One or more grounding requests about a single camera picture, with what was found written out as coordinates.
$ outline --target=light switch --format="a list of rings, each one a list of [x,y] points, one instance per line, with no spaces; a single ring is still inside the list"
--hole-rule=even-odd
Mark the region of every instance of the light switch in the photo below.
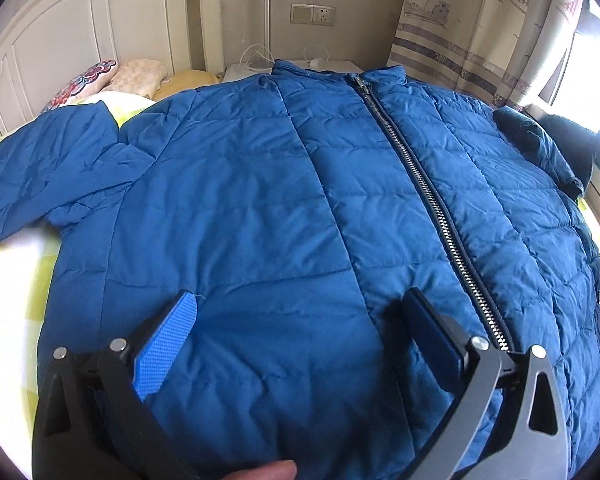
[[[307,4],[291,4],[291,23],[311,23],[314,6]]]

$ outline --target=finger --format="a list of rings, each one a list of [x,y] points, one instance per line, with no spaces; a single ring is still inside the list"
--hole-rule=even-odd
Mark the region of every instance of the finger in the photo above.
[[[298,466],[293,460],[281,460],[256,469],[236,471],[223,480],[294,480],[298,474]]]

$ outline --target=checkered pillow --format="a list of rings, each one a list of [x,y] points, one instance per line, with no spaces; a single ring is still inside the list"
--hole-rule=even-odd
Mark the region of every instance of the checkered pillow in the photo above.
[[[167,70],[160,61],[135,59],[123,64],[103,91],[113,90],[151,99],[166,75]]]

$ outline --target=blue puffer jacket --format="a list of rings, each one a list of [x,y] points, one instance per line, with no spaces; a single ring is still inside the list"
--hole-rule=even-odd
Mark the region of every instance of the blue puffer jacket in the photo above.
[[[446,206],[510,344],[547,348],[575,472],[600,439],[600,256],[566,194],[577,180],[546,139],[525,160],[477,100],[400,67],[362,79]],[[39,218],[62,235],[40,378],[53,348],[102,348],[187,289],[198,320],[147,399],[181,456],[212,476],[285,458],[304,480],[396,477],[451,401],[400,298],[417,286],[490,335],[384,130],[352,75],[279,62],[120,131],[96,104],[6,139],[0,239]]]

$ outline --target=zipper teeth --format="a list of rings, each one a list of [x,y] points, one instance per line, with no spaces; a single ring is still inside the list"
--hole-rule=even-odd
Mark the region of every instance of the zipper teeth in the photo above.
[[[451,259],[452,263],[454,264],[455,268],[458,270],[458,274],[460,275],[460,278],[466,285],[466,289],[470,292],[470,295],[474,298],[475,302],[478,304],[478,307],[480,308],[480,311],[482,312],[484,319],[487,322],[488,330],[491,332],[491,335],[493,335],[493,338],[497,342],[500,350],[508,352],[509,344],[507,343],[507,338],[505,337],[504,332],[498,325],[498,321],[496,320],[496,317],[493,315],[493,311],[491,310],[489,303],[487,302],[486,298],[484,297],[484,294],[480,290],[480,287],[478,286],[477,282],[474,280],[474,277],[472,276],[471,272],[469,272],[469,268],[468,268],[466,262],[464,261],[464,258],[462,257],[460,248],[459,248],[458,244],[456,243],[454,236],[452,235],[452,230],[449,225],[449,222],[446,220],[446,216],[445,216],[442,208],[440,207],[440,204],[436,200],[436,197],[433,194],[431,187],[429,186],[429,183],[424,178],[422,172],[420,171],[420,168],[418,168],[418,166],[414,162],[413,157],[411,156],[411,153],[404,146],[404,143],[398,136],[398,134],[395,131],[392,124],[386,120],[384,115],[380,112],[378,105],[376,105],[376,103],[373,101],[371,96],[368,94],[368,89],[366,88],[366,85],[363,82],[361,85],[361,82],[362,82],[362,80],[357,81],[357,83],[363,89],[363,92],[364,92],[363,98],[369,104],[369,106],[371,107],[371,109],[374,112],[374,114],[376,115],[376,117],[381,121],[382,126],[384,126],[386,131],[389,133],[389,136],[391,137],[391,140],[394,142],[394,145],[398,147],[398,149],[400,150],[400,154],[404,157],[404,160],[407,163],[407,166],[409,167],[411,174],[415,177],[416,182],[418,184],[418,187],[420,188],[420,191],[422,192],[423,197],[429,204],[431,210],[433,211],[434,216],[436,217],[436,221],[437,221],[438,225],[440,226],[440,234],[442,234],[442,241],[443,241],[443,244],[445,245],[445,247],[447,248],[447,253],[449,254],[450,259]]]

